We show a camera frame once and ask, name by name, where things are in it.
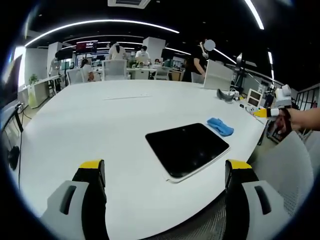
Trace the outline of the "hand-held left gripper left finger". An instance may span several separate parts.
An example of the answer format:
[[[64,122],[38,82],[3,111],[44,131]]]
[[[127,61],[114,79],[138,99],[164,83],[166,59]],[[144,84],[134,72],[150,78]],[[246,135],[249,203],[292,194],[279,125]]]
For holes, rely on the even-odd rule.
[[[108,240],[105,162],[86,161],[47,199],[41,222],[59,240]]]

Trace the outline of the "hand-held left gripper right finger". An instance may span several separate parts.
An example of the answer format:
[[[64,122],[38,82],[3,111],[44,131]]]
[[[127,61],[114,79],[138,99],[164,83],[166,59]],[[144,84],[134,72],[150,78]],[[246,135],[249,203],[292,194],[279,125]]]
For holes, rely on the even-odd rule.
[[[244,161],[225,161],[226,240],[272,240],[290,220],[283,197]]]

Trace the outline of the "person's right hand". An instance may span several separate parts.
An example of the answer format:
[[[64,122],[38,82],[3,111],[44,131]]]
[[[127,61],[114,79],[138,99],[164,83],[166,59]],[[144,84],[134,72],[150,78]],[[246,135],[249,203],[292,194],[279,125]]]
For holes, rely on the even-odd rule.
[[[304,127],[304,112],[294,109],[294,108],[288,108],[288,113],[290,114],[290,123],[293,130],[298,131]]]

